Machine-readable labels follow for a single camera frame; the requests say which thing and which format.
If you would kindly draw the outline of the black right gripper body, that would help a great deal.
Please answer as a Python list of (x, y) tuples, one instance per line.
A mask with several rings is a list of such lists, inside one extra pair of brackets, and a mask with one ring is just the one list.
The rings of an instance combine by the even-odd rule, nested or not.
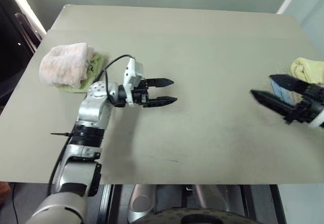
[(308, 124), (323, 124), (323, 87), (312, 84), (305, 91), (294, 91), (302, 96), (299, 102), (301, 111), (300, 120), (285, 120), (291, 124), (293, 121)]

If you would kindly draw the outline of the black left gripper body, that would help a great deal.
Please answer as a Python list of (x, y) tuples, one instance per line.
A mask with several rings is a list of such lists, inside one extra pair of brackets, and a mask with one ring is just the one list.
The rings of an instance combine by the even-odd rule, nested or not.
[(152, 86), (152, 79), (143, 79), (132, 90), (133, 102), (143, 107), (149, 107), (148, 89)]

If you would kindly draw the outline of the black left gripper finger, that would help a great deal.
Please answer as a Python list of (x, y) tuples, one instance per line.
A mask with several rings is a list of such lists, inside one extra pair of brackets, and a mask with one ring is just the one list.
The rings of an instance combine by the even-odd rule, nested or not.
[(145, 107), (161, 107), (174, 103), (178, 98), (170, 96), (162, 96), (154, 99), (148, 99)]
[(148, 87), (163, 88), (174, 84), (174, 81), (166, 78), (148, 79)]

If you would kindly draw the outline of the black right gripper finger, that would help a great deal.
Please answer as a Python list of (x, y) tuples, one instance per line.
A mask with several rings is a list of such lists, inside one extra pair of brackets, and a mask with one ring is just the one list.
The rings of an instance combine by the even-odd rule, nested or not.
[(301, 119), (302, 110), (298, 103), (291, 105), (266, 91), (251, 90), (250, 93), (261, 105), (281, 115), (285, 120)]
[(305, 91), (312, 84), (294, 78), (288, 74), (272, 74), (269, 76), (280, 87), (289, 91)]

